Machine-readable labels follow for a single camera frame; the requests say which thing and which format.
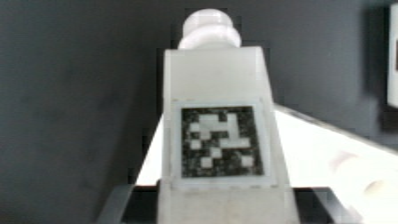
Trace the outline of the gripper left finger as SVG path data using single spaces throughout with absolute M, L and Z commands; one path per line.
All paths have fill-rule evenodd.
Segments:
M 133 194 L 133 184 L 117 185 L 112 189 L 96 224 L 123 224 L 123 216 Z

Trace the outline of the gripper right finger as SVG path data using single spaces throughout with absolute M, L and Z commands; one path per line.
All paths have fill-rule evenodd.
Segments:
M 313 189 L 313 192 L 318 197 L 327 215 L 331 217 L 332 224 L 361 224 L 361 216 L 343 206 L 332 189 L 327 187 L 320 187 Z

